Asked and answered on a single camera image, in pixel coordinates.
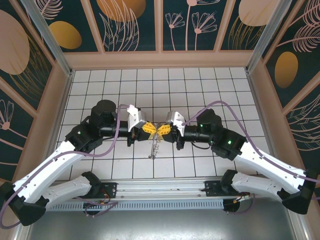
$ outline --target purple cable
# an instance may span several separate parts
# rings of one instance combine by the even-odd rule
[[[313,179],[313,178],[310,178],[310,177],[306,177],[306,176],[300,176],[298,174],[296,174],[295,172],[292,172],[290,170],[287,170],[286,168],[276,164],[275,162],[271,161],[269,158],[263,156],[263,154],[259,151],[259,149],[256,147],[256,145],[254,144],[254,142],[252,141],[251,137],[249,136],[249,134],[247,133],[246,129],[244,128],[244,126],[241,124],[240,120],[237,118],[235,112],[232,110],[232,108],[224,101],[213,101],[211,102],[209,105],[207,105],[205,108],[203,108],[202,110],[200,110],[194,117],[192,117],[189,121],[186,121],[182,124],[182,126],[185,126],[189,123],[191,123],[193,120],[195,120],[200,114],[202,114],[205,110],[207,110],[208,108],[210,108],[211,106],[213,105],[216,105],[216,104],[223,104],[225,105],[229,110],[230,112],[232,113],[233,117],[235,118],[236,122],[239,124],[240,128],[242,129],[242,131],[244,132],[245,136],[247,137],[249,143],[252,145],[253,149],[256,151],[256,153],[261,157],[263,158],[264,160],[266,160],[268,163],[270,163],[271,165],[281,169],[282,171],[286,172],[287,174],[290,174],[290,175],[293,175],[295,176],[296,178],[301,178],[301,179],[304,179],[304,180],[307,180],[307,181],[310,181],[310,182],[314,182],[314,183],[320,183],[320,180],[317,180],[317,179]]]
[[[84,213],[87,217],[91,217],[91,218],[95,218],[95,217],[99,217],[103,214],[106,214],[107,212],[110,211],[110,209],[114,208],[119,202],[115,201],[115,202],[112,202],[112,203],[97,203],[97,202],[92,202],[92,201],[88,201],[86,199],[83,199],[81,197],[75,197],[75,199],[78,199],[78,200],[81,200],[85,203],[88,203],[88,204],[91,204],[91,205],[95,205],[95,206],[111,206],[109,208],[107,208],[106,210],[103,210],[103,211],[100,211],[99,213],[95,214],[95,215],[89,215],[87,210],[88,208],[90,207],[90,205],[86,206],[86,208],[84,209]]]
[[[67,155],[67,154],[80,154],[80,155],[84,155],[84,156],[89,156],[89,157],[96,157],[96,158],[99,158],[99,157],[103,157],[105,155],[107,155],[108,153],[111,152],[111,150],[115,147],[116,145],[116,141],[117,141],[117,138],[118,138],[118,135],[119,135],[119,128],[120,128],[120,109],[121,108],[128,108],[129,106],[128,105],[125,105],[125,104],[120,104],[119,107],[118,107],[118,110],[117,110],[117,118],[116,118],[116,128],[115,128],[115,134],[114,134],[114,139],[112,141],[112,144],[110,146],[110,148],[104,152],[104,153],[101,153],[101,154],[90,154],[90,153],[84,153],[84,152],[81,152],[81,151],[66,151],[66,152],[62,152],[60,154],[58,154],[56,157],[54,157],[53,159],[51,159],[50,161],[46,162],[43,166],[41,166],[34,174],[32,174],[22,185],[21,187],[18,188],[17,191],[14,192],[14,194],[12,194],[7,201],[5,201],[5,203],[3,204],[2,206],[2,209],[0,211],[0,228],[2,229],[12,229],[16,226],[18,226],[21,222],[18,221],[16,222],[15,224],[13,225],[10,225],[10,226],[5,226],[3,225],[2,223],[2,219],[3,219],[3,216],[5,214],[5,210],[7,209],[9,203],[12,201],[12,199],[14,199],[15,196],[17,196],[23,189],[24,187],[26,187],[32,179],[34,179],[43,169],[45,169],[49,164],[51,164],[54,160],[57,160],[58,158],[64,156],[64,155]]]
[[[255,205],[255,202],[256,202],[256,195],[253,194],[252,202],[251,202],[250,206],[246,210],[239,211],[239,212],[231,212],[231,213],[234,214],[234,215],[247,214],[248,212],[250,212],[253,209],[253,206]]]

